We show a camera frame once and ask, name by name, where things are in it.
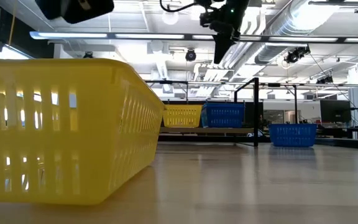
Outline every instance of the basket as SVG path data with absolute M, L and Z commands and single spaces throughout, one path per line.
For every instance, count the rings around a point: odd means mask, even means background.
M 274 146 L 311 147 L 316 139 L 315 124 L 271 124 L 270 140 Z
M 102 202 L 153 161 L 163 110 L 122 62 L 0 60 L 0 202 Z
M 241 128 L 244 118 L 243 104 L 206 103 L 201 111 L 204 127 Z
M 202 105 L 165 105 L 164 126 L 168 128 L 197 128 Z

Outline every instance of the computer monitor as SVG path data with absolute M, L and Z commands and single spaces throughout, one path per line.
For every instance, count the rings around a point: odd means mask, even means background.
M 344 100 L 321 100 L 321 122 L 349 122 L 351 116 L 351 103 Z

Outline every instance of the plastic basket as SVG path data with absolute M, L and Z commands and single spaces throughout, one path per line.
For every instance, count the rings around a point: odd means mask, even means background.
M 163 110 L 122 62 L 0 60 L 0 201 L 102 202 L 153 161 Z
M 197 128 L 202 105 L 165 105 L 164 126 L 169 128 Z
M 274 146 L 311 147 L 316 139 L 315 124 L 271 124 L 270 140 Z
M 243 104 L 206 103 L 201 111 L 204 127 L 241 128 L 244 117 Z

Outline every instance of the cable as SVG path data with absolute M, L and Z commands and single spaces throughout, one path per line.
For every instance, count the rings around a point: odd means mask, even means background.
M 324 75 L 327 75 L 327 74 L 325 73 L 325 71 L 323 70 L 323 68 L 321 68 L 321 66 L 318 64 L 318 62 L 316 61 L 316 59 L 314 59 L 313 55 L 312 55 L 312 54 L 309 54 L 309 55 L 310 55 L 310 57 L 314 60 L 314 62 L 316 62 L 316 65 L 320 68 L 321 72 L 322 72 Z M 351 105 L 352 105 L 354 108 L 356 108 L 355 104 L 338 88 L 338 86 L 335 85 L 335 84 L 333 84 L 333 85 L 335 86 L 335 88 L 337 88 L 337 89 L 339 90 L 339 92 L 341 92 L 341 94 L 342 94 L 347 100 L 349 100 L 349 102 L 351 103 Z
M 172 10 L 172 9 L 169 9 L 169 5 L 168 5 L 168 8 L 164 7 L 164 5 L 162 4 L 162 0 L 160 0 L 160 6 L 165 12 L 179 12 L 179 11 L 187 9 L 191 6 L 197 6 L 197 5 L 198 5 L 198 3 L 194 2 L 194 3 L 188 4 L 187 6 L 180 7 L 179 9 Z
M 11 33 L 9 34 L 9 41 L 7 43 L 8 47 L 11 46 L 12 43 L 12 35 L 13 35 L 13 27 L 15 26 L 15 18 L 16 18 L 16 11 L 17 11 L 17 2 L 19 0 L 15 1 L 15 4 L 13 6 L 13 15 L 12 15 L 12 26 L 11 26 Z

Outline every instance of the blue basket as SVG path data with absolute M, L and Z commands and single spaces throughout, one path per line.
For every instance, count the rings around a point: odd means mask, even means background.
M 316 124 L 271 124 L 268 126 L 274 146 L 311 147 L 316 139 Z
M 241 128 L 244 110 L 243 104 L 206 103 L 201 110 L 203 127 Z

